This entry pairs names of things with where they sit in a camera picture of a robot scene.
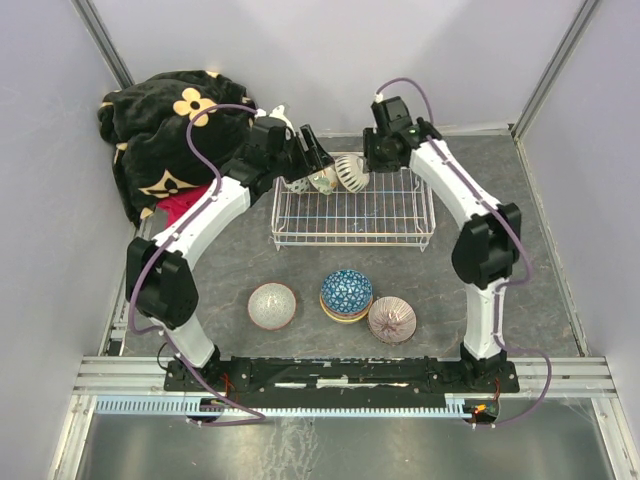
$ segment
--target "red cloth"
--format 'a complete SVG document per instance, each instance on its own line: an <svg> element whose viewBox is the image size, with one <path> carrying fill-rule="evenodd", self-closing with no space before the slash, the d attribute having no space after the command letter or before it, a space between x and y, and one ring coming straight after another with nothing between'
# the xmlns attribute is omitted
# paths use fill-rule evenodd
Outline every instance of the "red cloth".
<svg viewBox="0 0 640 480"><path fill-rule="evenodd" d="M200 200L211 185L203 185L202 187L193 188L187 192L172 195L157 203L157 206L169 213L167 227L173 225L177 220L189 210L194 203Z"/></svg>

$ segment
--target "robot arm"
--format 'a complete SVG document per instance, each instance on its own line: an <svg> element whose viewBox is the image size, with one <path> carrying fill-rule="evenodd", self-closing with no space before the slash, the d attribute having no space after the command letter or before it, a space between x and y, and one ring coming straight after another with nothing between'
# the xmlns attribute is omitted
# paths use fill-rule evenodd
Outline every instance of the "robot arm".
<svg viewBox="0 0 640 480"><path fill-rule="evenodd" d="M474 368L490 368L490 359L505 354L502 341L504 288L519 253L496 220L497 212L520 235L520 210L501 205L485 192L449 151L440 133L422 118L414 124L400 97L372 105L377 129L364 130L369 168L395 171L409 167L436 192L453 215L460 236L452 264L467 293L467 331L461 346L463 360Z"/></svg>
<svg viewBox="0 0 640 480"><path fill-rule="evenodd" d="M191 365L203 367L216 353L195 313L198 292L192 271L204 250L269 191L277 177L295 181L331 163L332 157L322 149L310 126L294 133L283 106L269 116L258 111L249 141L221 171L224 177L218 194L214 196L212 185L176 223L151 241L136 238L131 242L126 271L129 301L145 264L167 244L144 280L136 308L162 328Z"/></svg>

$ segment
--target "yellow bowl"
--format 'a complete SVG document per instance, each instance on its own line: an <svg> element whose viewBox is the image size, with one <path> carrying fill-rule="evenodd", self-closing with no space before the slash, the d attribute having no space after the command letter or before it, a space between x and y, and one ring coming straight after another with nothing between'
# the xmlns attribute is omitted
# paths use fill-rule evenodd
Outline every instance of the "yellow bowl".
<svg viewBox="0 0 640 480"><path fill-rule="evenodd" d="M320 295L320 306L322 307L322 310L324 310L324 313L326 313L331 320L338 323L350 324L350 323L356 323L362 320L364 317L367 316L367 313L369 313L369 309L371 308L372 304L373 304L373 298L371 298L369 305L367 305L367 307L362 312L360 312L360 314L357 317L353 317L345 320L345 319L336 317L332 312L330 312L329 308L324 304L324 301L322 300L322 295Z"/></svg>

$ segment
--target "black blanket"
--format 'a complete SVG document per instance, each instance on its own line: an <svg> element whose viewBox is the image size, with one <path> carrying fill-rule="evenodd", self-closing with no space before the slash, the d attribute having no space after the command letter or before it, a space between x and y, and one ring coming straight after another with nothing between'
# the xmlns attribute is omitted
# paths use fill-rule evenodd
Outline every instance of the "black blanket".
<svg viewBox="0 0 640 480"><path fill-rule="evenodd" d="M214 104L255 108L244 86L203 70L170 72L107 94L98 110L100 135L115 145L113 175L136 226L163 198L211 183L213 173L189 150L186 129ZM214 110L196 121L193 140L217 167L247 138L253 115Z"/></svg>

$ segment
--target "wire dish rack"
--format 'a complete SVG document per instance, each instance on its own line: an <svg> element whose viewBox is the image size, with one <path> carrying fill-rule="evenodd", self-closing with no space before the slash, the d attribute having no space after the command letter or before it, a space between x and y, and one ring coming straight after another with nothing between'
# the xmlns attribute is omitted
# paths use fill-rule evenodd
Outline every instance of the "wire dish rack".
<svg viewBox="0 0 640 480"><path fill-rule="evenodd" d="M436 227L433 194L409 169L372 173L367 187L349 193L342 185L331 195L313 189L290 192L276 181L271 230L276 248L285 245L429 245Z"/></svg>

